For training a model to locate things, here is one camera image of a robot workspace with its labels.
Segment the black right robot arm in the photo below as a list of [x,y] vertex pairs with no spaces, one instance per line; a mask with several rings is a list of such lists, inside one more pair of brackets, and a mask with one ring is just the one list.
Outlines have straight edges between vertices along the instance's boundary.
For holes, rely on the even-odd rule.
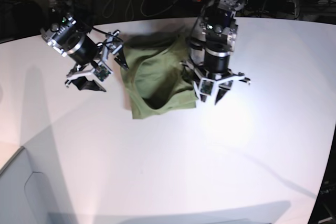
[[49,0],[48,26],[40,30],[44,42],[62,57],[74,61],[66,75],[65,86],[71,84],[80,91],[105,92],[101,85],[113,74],[109,56],[127,70],[120,31],[105,32],[94,27],[96,0],[88,8],[77,0]]

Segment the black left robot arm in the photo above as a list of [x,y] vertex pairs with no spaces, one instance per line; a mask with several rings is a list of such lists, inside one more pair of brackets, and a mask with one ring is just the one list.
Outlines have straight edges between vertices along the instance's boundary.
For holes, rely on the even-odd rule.
[[206,0],[193,25],[200,27],[204,39],[192,34],[186,39],[192,50],[203,52],[200,62],[189,56],[181,64],[192,72],[196,96],[204,103],[216,105],[231,90],[234,82],[251,83],[244,73],[233,73],[229,68],[238,32],[236,13],[245,7],[247,1]]

